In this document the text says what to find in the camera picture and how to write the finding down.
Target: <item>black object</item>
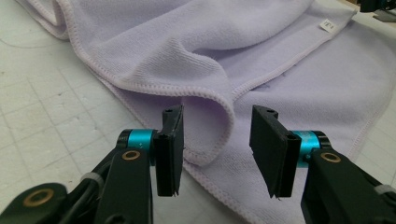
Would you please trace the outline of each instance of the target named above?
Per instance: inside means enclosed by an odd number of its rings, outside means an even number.
[[[153,223],[149,166],[159,196],[178,194],[184,149],[183,107],[163,111],[163,129],[124,130],[116,147],[69,194],[44,184],[17,196],[0,224]]]
[[[374,12],[376,10],[392,10],[396,8],[396,0],[358,0],[361,12]]]
[[[254,105],[249,144],[270,195],[289,197],[306,139],[288,131],[277,116]],[[380,182],[332,149],[324,133],[310,133],[319,144],[303,155],[309,164],[301,204],[306,223],[395,224],[396,193],[377,193]]]

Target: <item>folded cloth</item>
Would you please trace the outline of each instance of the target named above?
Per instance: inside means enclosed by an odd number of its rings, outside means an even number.
[[[17,1],[70,38],[145,126],[161,128],[158,113],[183,104],[186,170],[251,223],[304,220],[304,171],[293,198],[267,196],[248,148],[253,104],[277,110],[288,129],[325,132],[353,157],[395,82],[393,43],[347,26],[353,10],[311,0]],[[332,32],[319,27],[325,19]]]

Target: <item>lavender towel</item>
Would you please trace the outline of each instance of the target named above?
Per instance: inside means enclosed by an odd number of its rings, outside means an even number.
[[[304,222],[304,171],[293,198],[267,196],[248,148],[253,104],[288,129],[322,130],[353,158],[396,79],[392,42],[347,25],[353,10],[311,0],[17,1],[145,126],[183,104],[186,170],[251,223]]]

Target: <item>microfiber cloth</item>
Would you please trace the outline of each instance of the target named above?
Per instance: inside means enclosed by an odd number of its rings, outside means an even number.
[[[353,159],[396,79],[394,41],[311,0],[17,1],[144,126],[183,104],[185,169],[250,223],[304,223],[306,175],[292,198],[269,198],[248,147],[252,105],[290,130],[325,132]]]

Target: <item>white label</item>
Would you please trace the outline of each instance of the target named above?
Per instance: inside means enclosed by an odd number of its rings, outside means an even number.
[[[323,28],[323,30],[332,33],[334,32],[334,30],[337,28],[337,26],[335,24],[333,24],[331,21],[329,20],[324,20],[321,24],[320,27]]]

